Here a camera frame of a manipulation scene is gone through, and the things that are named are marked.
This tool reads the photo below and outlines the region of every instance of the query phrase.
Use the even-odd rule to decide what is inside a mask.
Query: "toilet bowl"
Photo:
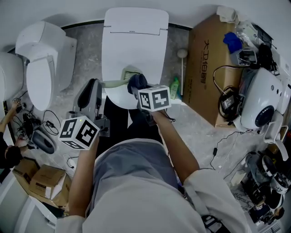
[[[15,96],[23,85],[23,64],[21,58],[0,52],[0,101]]]
[[[16,54],[30,60],[26,84],[33,105],[44,111],[71,82],[77,40],[50,23],[40,21],[23,29],[16,41]]]
[[[124,69],[143,73],[148,83],[161,80],[169,15],[147,8],[112,8],[106,12],[102,39],[103,81],[123,79]],[[137,100],[127,86],[105,89],[117,106],[136,109]]]

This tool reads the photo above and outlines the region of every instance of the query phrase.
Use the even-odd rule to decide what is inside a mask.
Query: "black hair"
[[[284,208],[281,208],[279,210],[279,214],[275,216],[275,219],[279,220],[281,217],[283,217],[284,213],[285,213]]]
[[[19,147],[10,147],[6,153],[7,168],[13,168],[18,165],[22,158]]]

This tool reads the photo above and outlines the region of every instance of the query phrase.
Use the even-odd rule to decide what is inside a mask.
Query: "green bottle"
[[[175,77],[174,81],[170,85],[170,96],[171,96],[172,100],[176,99],[176,95],[177,95],[177,91],[178,91],[179,85],[180,85],[180,82],[179,82],[178,78]]]

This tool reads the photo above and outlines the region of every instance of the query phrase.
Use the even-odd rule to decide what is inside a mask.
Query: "marker cube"
[[[75,150],[90,150],[100,128],[86,116],[63,120],[59,141]]]
[[[170,89],[168,86],[154,86],[138,90],[141,109],[159,111],[171,107]]]

